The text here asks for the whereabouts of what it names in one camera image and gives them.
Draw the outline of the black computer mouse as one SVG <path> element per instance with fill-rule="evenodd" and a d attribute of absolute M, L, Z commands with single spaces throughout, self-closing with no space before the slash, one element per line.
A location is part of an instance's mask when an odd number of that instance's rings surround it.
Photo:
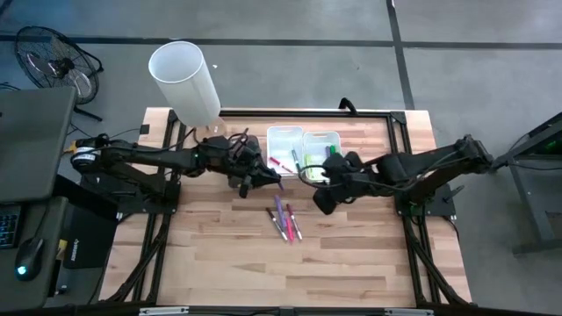
<path fill-rule="evenodd" d="M 18 248 L 15 259 L 15 276 L 17 280 L 27 282 L 33 280 L 41 270 L 41 257 L 44 240 L 33 237 L 25 240 Z"/>

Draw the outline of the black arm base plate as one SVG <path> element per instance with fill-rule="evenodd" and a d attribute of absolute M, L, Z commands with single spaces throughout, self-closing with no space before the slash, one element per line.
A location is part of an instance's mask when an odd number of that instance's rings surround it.
<path fill-rule="evenodd" d="M 163 193 L 150 193 L 133 180 L 105 174 L 82 176 L 81 185 L 118 205 L 120 213 L 173 214 L 177 210 L 181 183 L 164 178 Z"/>
<path fill-rule="evenodd" d="M 450 217 L 456 215 L 453 197 L 457 191 L 448 183 L 437 188 L 436 191 L 424 198 L 421 202 L 412 202 L 409 197 L 399 193 L 394 197 L 396 213 L 399 216 L 417 217 L 434 216 Z"/>

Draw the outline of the white lamp with wooden base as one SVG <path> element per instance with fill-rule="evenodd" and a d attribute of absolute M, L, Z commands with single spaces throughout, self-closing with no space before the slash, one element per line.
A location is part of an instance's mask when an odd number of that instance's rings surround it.
<path fill-rule="evenodd" d="M 157 48 L 148 71 L 169 107 L 196 138 L 226 134 L 220 117 L 221 102 L 201 49 L 188 41 L 174 41 Z"/>

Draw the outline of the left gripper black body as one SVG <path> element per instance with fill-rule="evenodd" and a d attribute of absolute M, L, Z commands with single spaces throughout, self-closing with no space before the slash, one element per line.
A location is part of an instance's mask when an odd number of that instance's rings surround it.
<path fill-rule="evenodd" d="M 259 143 L 251 140 L 248 131 L 246 128 L 227 138 L 227 146 L 217 149 L 209 161 L 209 170 L 226 175 L 229 185 L 239 190 L 241 198 L 246 198 L 257 186 L 262 167 Z"/>

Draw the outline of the white plastic bin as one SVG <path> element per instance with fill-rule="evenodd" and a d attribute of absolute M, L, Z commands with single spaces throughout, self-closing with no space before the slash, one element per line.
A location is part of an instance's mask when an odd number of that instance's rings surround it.
<path fill-rule="evenodd" d="M 271 169 L 275 169 L 281 176 L 296 176 L 294 161 L 292 159 L 291 150 L 294 148 L 299 158 L 299 165 L 302 166 L 303 162 L 303 129 L 301 126 L 271 126 L 267 130 L 266 136 L 266 163 Z M 286 167 L 293 170 L 294 173 L 290 174 L 281 169 L 275 163 L 269 160 L 269 157 L 274 157 L 280 160 Z"/>
<path fill-rule="evenodd" d="M 303 135 L 303 159 L 304 165 L 303 168 L 303 177 L 306 182 L 316 186 L 317 184 L 321 183 L 328 183 L 329 180 L 324 176 L 324 180 L 321 182 L 311 182 L 306 177 L 306 165 L 305 165 L 305 155 L 306 154 L 321 154 L 325 157 L 326 156 L 326 146 L 335 145 L 337 148 L 337 153 L 340 154 L 342 152 L 341 147 L 341 139 L 340 135 L 337 132 L 307 132 Z"/>

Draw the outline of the dark grey side desk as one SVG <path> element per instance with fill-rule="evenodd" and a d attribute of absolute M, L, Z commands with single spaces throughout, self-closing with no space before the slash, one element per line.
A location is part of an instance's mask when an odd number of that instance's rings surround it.
<path fill-rule="evenodd" d="M 23 211 L 24 223 L 16 248 L 0 249 L 0 312 L 41 308 L 47 301 L 61 230 L 68 207 L 65 197 L 30 203 Z M 31 281 L 17 279 L 16 257 L 24 241 L 33 236 L 44 241 L 40 272 Z"/>

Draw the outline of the black box with white logo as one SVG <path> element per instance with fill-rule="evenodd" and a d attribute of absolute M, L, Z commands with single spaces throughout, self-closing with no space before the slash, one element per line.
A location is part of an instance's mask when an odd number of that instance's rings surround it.
<path fill-rule="evenodd" d="M 68 242 L 64 253 L 66 269 L 103 268 L 112 243 L 118 221 L 97 216 L 95 213 L 73 207 L 69 216 Z"/>

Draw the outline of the backlit black keyboard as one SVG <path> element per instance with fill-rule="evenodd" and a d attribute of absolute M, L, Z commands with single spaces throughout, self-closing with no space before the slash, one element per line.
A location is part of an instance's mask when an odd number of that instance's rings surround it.
<path fill-rule="evenodd" d="M 0 205 L 0 249 L 18 246 L 21 213 L 20 205 Z"/>

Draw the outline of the grey monitor back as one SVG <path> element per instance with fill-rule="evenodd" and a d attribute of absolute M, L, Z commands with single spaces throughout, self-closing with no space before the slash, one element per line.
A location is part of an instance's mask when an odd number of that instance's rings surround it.
<path fill-rule="evenodd" d="M 71 87 L 0 92 L 0 204 L 51 195 L 75 104 Z"/>

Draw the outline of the red thin marker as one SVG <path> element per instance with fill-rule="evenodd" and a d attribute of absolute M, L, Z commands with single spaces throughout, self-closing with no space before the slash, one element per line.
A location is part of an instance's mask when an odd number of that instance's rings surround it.
<path fill-rule="evenodd" d="M 294 171 L 289 169 L 288 167 L 286 167 L 280 160 L 274 158 L 274 157 L 269 157 L 269 160 L 273 163 L 275 163 L 277 166 L 279 166 L 281 169 L 287 171 L 290 174 L 293 174 Z"/>

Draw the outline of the maroon thin marker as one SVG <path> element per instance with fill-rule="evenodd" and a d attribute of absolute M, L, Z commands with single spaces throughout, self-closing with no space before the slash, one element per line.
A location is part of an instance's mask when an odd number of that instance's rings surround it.
<path fill-rule="evenodd" d="M 291 223 L 292 223 L 293 231 L 296 234 L 298 240 L 302 241 L 303 240 L 302 232 L 299 229 L 299 225 L 298 225 L 298 222 L 296 220 L 296 216 L 295 216 L 295 213 L 293 211 L 293 208 L 290 204 L 286 204 L 286 207 L 287 207 L 287 211 L 289 213 L 289 217 L 290 217 L 290 220 L 291 220 Z"/>

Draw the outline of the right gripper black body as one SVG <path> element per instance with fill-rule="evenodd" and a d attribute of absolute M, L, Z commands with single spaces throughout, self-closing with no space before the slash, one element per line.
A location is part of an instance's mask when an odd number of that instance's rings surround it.
<path fill-rule="evenodd" d="M 361 193 L 357 182 L 364 164 L 357 152 L 346 155 L 332 154 L 322 163 L 328 183 L 317 183 L 313 201 L 325 215 L 330 215 L 340 204 L 352 204 Z"/>

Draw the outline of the silver edge bracket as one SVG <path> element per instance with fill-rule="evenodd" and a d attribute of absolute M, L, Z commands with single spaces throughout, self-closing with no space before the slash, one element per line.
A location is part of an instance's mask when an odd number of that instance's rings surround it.
<path fill-rule="evenodd" d="M 432 310 L 411 308 L 386 308 L 384 316 L 435 316 Z"/>
<path fill-rule="evenodd" d="M 138 316 L 184 316 L 189 312 L 188 306 L 157 306 L 141 308 Z"/>

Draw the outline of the dark metal stand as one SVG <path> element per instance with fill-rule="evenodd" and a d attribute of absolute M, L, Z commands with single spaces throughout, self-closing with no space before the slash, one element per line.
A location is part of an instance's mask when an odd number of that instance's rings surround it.
<path fill-rule="evenodd" d="M 526 207 L 535 240 L 513 248 L 514 255 L 562 249 L 551 223 L 562 216 L 562 112 L 525 133 L 494 160 L 493 171 L 507 167 Z"/>

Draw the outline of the black aluminium table frame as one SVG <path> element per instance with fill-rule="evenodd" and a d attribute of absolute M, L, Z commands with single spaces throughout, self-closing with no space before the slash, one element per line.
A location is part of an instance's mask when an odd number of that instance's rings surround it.
<path fill-rule="evenodd" d="M 248 116 L 223 118 L 227 134 L 249 129 L 265 153 L 272 126 L 300 126 L 306 132 L 335 131 L 342 149 L 357 151 L 364 161 L 406 151 L 398 118 L 396 145 L 390 143 L 387 119 L 367 118 L 388 111 L 360 111 L 360 117 L 327 110 L 250 109 Z M 207 172 L 182 177 L 176 214 L 172 216 L 162 266 L 159 305 L 411 307 L 410 276 L 403 224 L 392 198 L 363 197 L 325 216 L 312 200 L 313 188 L 296 177 L 252 190 L 240 198 L 225 176 Z M 274 196 L 292 206 L 302 241 L 286 242 L 266 207 Z M 117 228 L 100 298 L 109 298 L 139 260 L 148 217 L 135 214 Z M 434 261 L 461 298 L 472 301 L 458 238 L 445 219 L 427 219 Z"/>

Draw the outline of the black floor fan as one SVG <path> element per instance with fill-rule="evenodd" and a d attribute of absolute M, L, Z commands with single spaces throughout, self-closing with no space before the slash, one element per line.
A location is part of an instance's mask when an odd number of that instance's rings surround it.
<path fill-rule="evenodd" d="M 17 31 L 14 53 L 18 65 L 39 88 L 71 87 L 76 90 L 74 112 L 97 122 L 103 119 L 80 108 L 96 97 L 104 71 L 102 62 L 74 41 L 44 26 L 29 25 Z"/>

